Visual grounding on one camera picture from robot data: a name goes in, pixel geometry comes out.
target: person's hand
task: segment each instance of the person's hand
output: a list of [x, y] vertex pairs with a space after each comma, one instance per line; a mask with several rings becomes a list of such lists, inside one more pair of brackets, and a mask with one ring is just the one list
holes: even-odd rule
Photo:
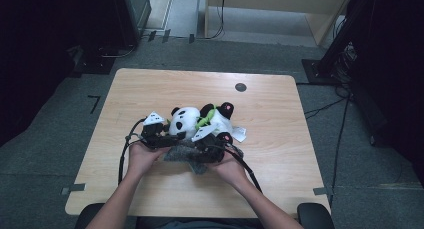
[[138, 180], [152, 167], [153, 162], [163, 153], [169, 151], [170, 147], [159, 148], [151, 151], [141, 142], [135, 142], [129, 147], [130, 159], [128, 163], [127, 176]]
[[221, 162], [206, 165], [209, 169], [218, 173], [222, 180], [230, 184], [232, 187], [237, 187], [242, 183], [249, 182], [244, 167], [240, 165], [240, 163], [228, 152], [225, 152], [224, 158]]

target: table top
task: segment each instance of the table top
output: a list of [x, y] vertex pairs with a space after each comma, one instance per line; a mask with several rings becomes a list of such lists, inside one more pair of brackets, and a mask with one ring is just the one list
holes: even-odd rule
[[[247, 89], [237, 91], [238, 83]], [[303, 202], [321, 203], [329, 210], [327, 197], [313, 192], [323, 182], [292, 77], [124, 68], [112, 82], [75, 180], [86, 188], [70, 193], [66, 212], [78, 215], [85, 206], [106, 202], [112, 195], [125, 136], [139, 119], [152, 111], [171, 119], [174, 107], [200, 110], [226, 101], [234, 105], [232, 125], [247, 129], [247, 138], [234, 144], [245, 153], [264, 195], [294, 217]], [[195, 175], [187, 163], [161, 160], [142, 178], [129, 215], [256, 217], [244, 198], [215, 173]]]

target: person's left hand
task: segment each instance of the person's left hand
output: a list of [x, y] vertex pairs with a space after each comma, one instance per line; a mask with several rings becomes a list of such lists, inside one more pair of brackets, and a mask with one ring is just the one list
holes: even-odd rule
[[129, 147], [130, 159], [128, 163], [127, 176], [138, 180], [152, 167], [153, 162], [163, 153], [169, 151], [170, 147], [159, 148], [152, 151], [141, 142], [135, 142]]

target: person's arm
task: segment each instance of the person's arm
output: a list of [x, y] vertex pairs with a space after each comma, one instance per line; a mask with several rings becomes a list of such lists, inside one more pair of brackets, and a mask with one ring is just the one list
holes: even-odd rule
[[264, 228], [302, 228], [295, 219], [256, 189], [247, 178], [244, 168], [229, 153], [225, 152], [220, 163], [208, 167], [246, 199]]
[[123, 228], [135, 190], [153, 162], [169, 148], [149, 151], [142, 143], [130, 146], [127, 174], [87, 228]]

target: forearm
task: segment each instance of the forearm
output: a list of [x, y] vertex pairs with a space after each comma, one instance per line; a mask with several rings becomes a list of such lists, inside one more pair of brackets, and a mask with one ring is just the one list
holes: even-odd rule
[[233, 187], [246, 199], [265, 228], [302, 228], [296, 220], [271, 202], [249, 181], [240, 182]]
[[126, 176], [87, 228], [123, 228], [139, 181]]

